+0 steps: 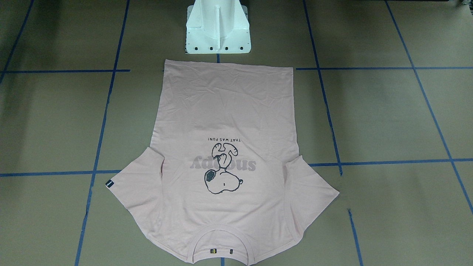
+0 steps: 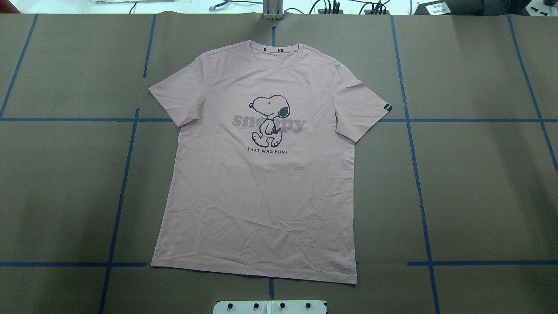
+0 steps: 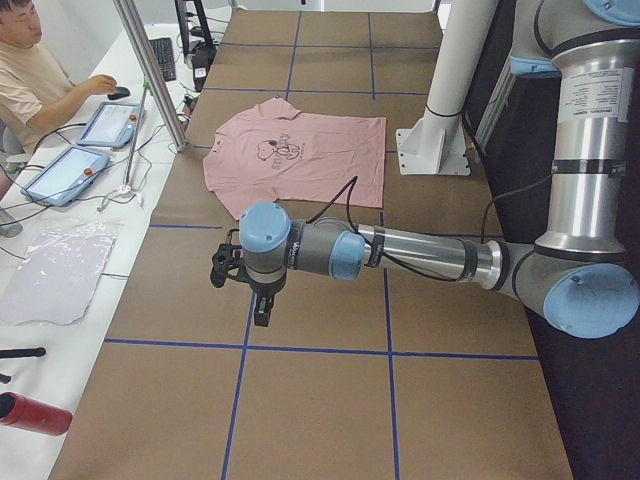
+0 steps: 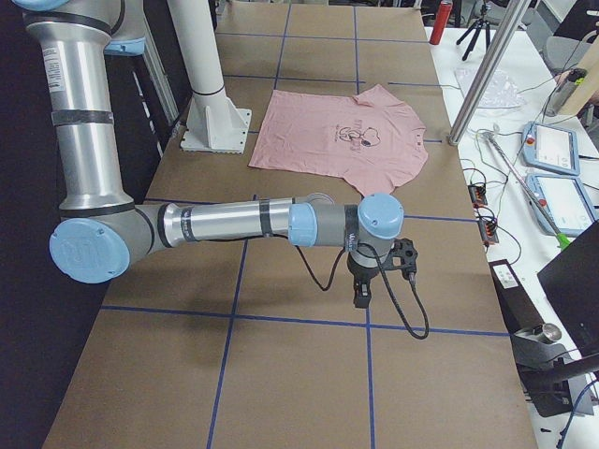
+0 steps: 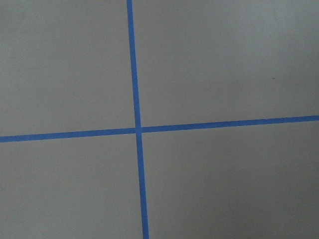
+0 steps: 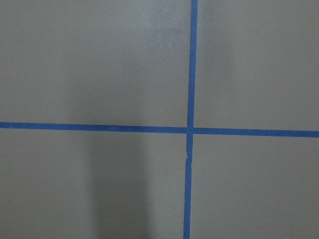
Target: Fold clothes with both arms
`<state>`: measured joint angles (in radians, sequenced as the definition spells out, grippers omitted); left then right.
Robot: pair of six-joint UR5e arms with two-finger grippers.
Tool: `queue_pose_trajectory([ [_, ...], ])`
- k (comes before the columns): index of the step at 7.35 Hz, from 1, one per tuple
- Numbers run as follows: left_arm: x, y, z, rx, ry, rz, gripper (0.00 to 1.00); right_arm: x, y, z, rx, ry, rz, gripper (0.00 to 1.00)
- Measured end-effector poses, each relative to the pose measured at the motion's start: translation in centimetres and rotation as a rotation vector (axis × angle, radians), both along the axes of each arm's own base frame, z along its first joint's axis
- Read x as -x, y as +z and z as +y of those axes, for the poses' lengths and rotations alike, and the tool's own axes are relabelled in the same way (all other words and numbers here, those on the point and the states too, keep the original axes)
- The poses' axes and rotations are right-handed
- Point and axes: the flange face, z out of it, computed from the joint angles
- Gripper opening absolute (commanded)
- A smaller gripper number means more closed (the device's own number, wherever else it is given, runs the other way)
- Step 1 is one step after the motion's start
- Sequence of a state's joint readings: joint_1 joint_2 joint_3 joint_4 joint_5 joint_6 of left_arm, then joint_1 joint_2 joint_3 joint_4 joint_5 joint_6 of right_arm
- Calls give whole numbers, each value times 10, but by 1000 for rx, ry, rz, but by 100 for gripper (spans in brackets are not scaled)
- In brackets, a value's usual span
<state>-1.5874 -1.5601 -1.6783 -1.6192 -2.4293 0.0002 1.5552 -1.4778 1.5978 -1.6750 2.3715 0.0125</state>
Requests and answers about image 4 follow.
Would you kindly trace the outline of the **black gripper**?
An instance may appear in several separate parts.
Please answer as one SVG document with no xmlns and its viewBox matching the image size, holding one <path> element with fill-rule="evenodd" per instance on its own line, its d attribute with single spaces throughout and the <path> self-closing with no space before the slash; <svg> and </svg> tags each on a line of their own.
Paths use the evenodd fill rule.
<svg viewBox="0 0 599 449">
<path fill-rule="evenodd" d="M 379 268 L 366 268 L 353 258 L 347 259 L 347 267 L 353 275 L 354 306 L 369 308 L 371 303 L 371 280 L 379 274 Z"/>
</svg>

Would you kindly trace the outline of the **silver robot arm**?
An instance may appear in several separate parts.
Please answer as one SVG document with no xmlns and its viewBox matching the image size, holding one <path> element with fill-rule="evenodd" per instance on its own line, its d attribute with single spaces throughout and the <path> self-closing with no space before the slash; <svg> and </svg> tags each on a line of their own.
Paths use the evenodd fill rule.
<svg viewBox="0 0 599 449">
<path fill-rule="evenodd" d="M 102 283 L 148 254 L 186 242 L 282 238 L 298 250 L 338 249 L 353 275 L 354 304 L 365 309 L 371 281 L 400 270 L 416 276 L 416 249 L 400 235 L 401 203 L 388 194 L 357 205 L 328 196 L 259 199 L 180 207 L 138 206 L 123 189 L 105 58 L 145 49 L 140 1 L 22 1 L 38 41 L 66 181 L 61 221 L 49 240 L 54 264 L 70 278 Z"/>
</svg>

